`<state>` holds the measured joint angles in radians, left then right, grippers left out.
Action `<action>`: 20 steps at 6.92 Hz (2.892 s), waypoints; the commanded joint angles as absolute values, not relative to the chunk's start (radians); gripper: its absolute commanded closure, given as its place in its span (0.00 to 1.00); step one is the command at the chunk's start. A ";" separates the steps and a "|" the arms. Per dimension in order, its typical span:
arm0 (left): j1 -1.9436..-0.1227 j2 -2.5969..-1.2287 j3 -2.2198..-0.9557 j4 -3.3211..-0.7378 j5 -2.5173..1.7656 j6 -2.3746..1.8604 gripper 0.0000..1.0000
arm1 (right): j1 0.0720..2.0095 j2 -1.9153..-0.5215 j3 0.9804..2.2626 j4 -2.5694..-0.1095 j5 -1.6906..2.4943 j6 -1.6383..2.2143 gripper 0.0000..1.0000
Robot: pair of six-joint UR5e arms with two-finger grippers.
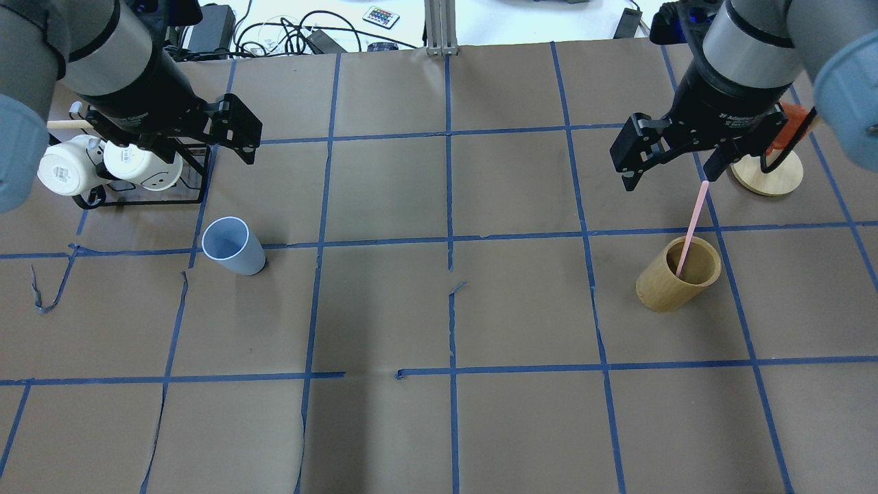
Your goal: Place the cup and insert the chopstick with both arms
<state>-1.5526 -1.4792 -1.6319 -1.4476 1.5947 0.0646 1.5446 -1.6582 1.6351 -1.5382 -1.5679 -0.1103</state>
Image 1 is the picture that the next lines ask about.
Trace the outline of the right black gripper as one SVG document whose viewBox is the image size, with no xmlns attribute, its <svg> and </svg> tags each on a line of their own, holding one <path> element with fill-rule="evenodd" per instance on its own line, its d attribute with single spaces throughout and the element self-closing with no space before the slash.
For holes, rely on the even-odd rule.
<svg viewBox="0 0 878 494">
<path fill-rule="evenodd" d="M 718 181 L 744 154 L 763 154 L 787 125 L 780 91 L 747 89 L 718 78 L 710 69 L 691 65 L 678 82 L 669 119 L 631 115 L 610 147 L 615 171 L 625 191 L 634 191 L 643 175 L 672 160 L 672 149 L 693 144 L 714 149 L 703 163 L 709 182 Z M 669 146 L 663 134 L 669 129 Z"/>
</svg>

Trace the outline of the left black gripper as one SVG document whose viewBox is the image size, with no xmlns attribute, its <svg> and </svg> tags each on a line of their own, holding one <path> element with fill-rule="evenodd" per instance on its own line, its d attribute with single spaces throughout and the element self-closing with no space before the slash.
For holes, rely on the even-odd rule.
<svg viewBox="0 0 878 494">
<path fill-rule="evenodd" d="M 76 60 L 74 91 L 92 107 L 87 121 L 111 143 L 135 143 L 172 158 L 168 137 L 194 139 L 207 126 L 204 143 L 232 150 L 245 165 L 255 163 L 263 122 L 233 93 L 207 104 L 163 49 L 151 50 L 145 60 Z"/>
</svg>

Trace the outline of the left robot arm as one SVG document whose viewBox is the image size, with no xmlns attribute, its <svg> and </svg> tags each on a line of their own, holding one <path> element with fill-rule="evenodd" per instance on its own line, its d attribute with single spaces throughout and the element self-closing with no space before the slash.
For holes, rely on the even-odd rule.
<svg viewBox="0 0 878 494">
<path fill-rule="evenodd" d="M 198 97 L 128 1 L 3 1 L 2 211 L 31 194 L 49 145 L 56 84 L 91 104 L 86 119 L 118 147 L 173 162 L 180 138 L 235 151 L 253 165 L 260 119 L 241 98 Z"/>
</svg>

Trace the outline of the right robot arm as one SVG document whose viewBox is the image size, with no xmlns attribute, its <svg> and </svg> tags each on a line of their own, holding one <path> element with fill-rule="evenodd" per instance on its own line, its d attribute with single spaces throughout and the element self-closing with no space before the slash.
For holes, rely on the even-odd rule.
<svg viewBox="0 0 878 494">
<path fill-rule="evenodd" d="M 634 113 L 610 147 L 627 191 L 681 154 L 709 151 L 705 178 L 769 151 L 788 122 L 780 99 L 800 74 L 814 115 L 847 159 L 876 171 L 875 1 L 678 1 L 655 14 L 650 41 L 686 43 L 692 62 L 672 106 Z"/>
</svg>

